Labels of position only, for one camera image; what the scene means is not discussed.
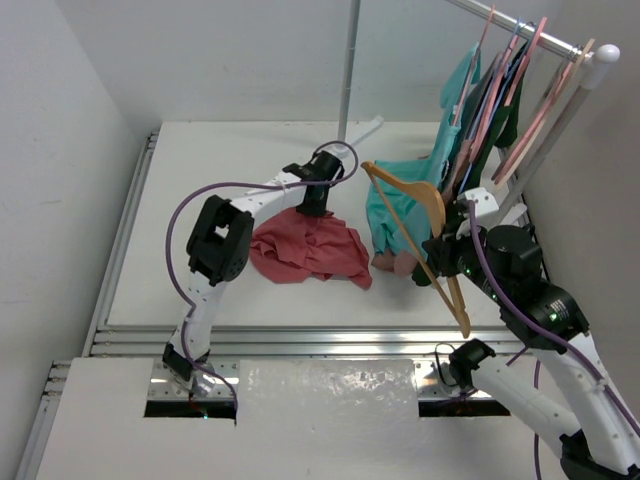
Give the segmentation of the wooden clothes hanger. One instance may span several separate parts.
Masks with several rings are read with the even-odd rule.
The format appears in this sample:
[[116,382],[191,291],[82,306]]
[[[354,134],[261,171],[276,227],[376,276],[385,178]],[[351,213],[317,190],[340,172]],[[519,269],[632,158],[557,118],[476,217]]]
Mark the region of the wooden clothes hanger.
[[471,322],[466,311],[466,304],[458,279],[456,278],[456,276],[453,276],[446,280],[446,284],[448,287],[448,293],[446,293],[443,287],[438,282],[435,273],[426,263],[421,249],[418,247],[418,245],[410,235],[409,231],[404,225],[404,222],[400,219],[399,215],[382,190],[382,187],[379,185],[378,181],[382,180],[384,183],[391,185],[394,189],[400,191],[401,193],[404,193],[422,206],[427,214],[429,226],[432,228],[432,236],[434,238],[437,238],[441,235],[446,220],[445,205],[439,191],[436,187],[425,181],[402,181],[388,171],[380,168],[373,162],[363,162],[361,168],[366,172],[371,184],[381,196],[383,203],[398,225],[398,229],[401,231],[403,237],[407,241],[410,250],[414,254],[422,271],[427,275],[427,277],[431,281],[431,285],[437,290],[445,306],[448,308],[448,310],[451,312],[454,319],[458,323],[463,338],[468,339],[471,334]]

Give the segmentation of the salmon red t-shirt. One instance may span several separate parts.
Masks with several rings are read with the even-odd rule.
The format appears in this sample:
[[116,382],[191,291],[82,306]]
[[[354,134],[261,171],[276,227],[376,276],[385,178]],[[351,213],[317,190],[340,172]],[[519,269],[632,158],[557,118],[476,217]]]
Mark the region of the salmon red t-shirt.
[[289,208],[277,214],[254,231],[249,258],[262,276],[276,284],[336,277],[367,290],[373,283],[369,254],[359,233],[331,212],[310,217]]

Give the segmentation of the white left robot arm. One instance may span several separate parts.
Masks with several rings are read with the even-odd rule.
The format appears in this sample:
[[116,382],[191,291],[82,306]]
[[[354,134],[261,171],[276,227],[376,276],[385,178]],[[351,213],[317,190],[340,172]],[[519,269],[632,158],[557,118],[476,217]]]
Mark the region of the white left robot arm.
[[[186,312],[162,354],[163,365],[176,380],[191,387],[200,374],[220,378],[207,365],[210,334],[227,285],[248,263],[254,229],[289,208],[312,217],[324,214],[329,189],[345,176],[338,157],[317,150],[307,163],[290,164],[264,184],[213,184],[196,190],[178,205],[165,235],[165,262],[174,289],[186,303]],[[189,282],[182,287],[172,259],[178,217],[197,196],[222,188],[247,191],[235,199],[211,195],[204,201],[186,244]]]

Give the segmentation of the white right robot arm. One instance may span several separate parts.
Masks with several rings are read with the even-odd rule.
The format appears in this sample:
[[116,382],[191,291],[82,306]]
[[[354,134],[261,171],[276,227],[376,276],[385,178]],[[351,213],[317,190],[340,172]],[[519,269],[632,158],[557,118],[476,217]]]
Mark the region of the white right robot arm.
[[554,453],[569,479],[636,479],[639,422],[621,398],[576,300],[547,280],[530,225],[481,225],[485,202],[461,199],[443,233],[424,242],[437,273],[463,275],[499,308],[507,329],[547,370],[566,404],[521,379],[487,343],[453,350],[454,388],[491,395]]

